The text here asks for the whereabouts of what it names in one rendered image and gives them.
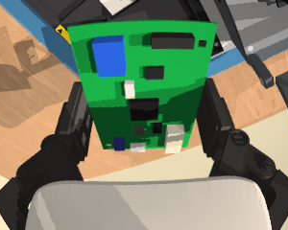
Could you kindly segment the green circuit board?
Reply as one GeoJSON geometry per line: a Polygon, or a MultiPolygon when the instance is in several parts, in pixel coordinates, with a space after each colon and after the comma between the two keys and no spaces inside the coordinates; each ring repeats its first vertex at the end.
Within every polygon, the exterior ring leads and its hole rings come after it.
{"type": "Polygon", "coordinates": [[[170,19],[67,27],[103,150],[187,148],[216,29],[216,22],[170,19]]]}

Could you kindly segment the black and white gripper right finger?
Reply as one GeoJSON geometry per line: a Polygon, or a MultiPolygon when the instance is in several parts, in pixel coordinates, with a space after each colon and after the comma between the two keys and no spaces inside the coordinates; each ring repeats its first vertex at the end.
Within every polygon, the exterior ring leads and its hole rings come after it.
{"type": "Polygon", "coordinates": [[[235,129],[213,78],[205,79],[196,120],[206,158],[214,161],[209,177],[240,176],[255,182],[265,198],[272,230],[280,230],[288,218],[288,176],[250,144],[244,130],[235,129]]]}

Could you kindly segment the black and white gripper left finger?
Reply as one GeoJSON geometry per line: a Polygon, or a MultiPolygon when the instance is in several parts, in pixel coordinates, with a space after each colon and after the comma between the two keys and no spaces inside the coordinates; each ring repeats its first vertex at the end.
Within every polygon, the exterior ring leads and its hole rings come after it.
{"type": "Polygon", "coordinates": [[[10,230],[25,230],[29,204],[40,187],[57,181],[84,181],[78,165],[88,155],[92,124],[82,82],[75,81],[55,133],[42,140],[41,150],[0,189],[0,215],[10,230]]]}

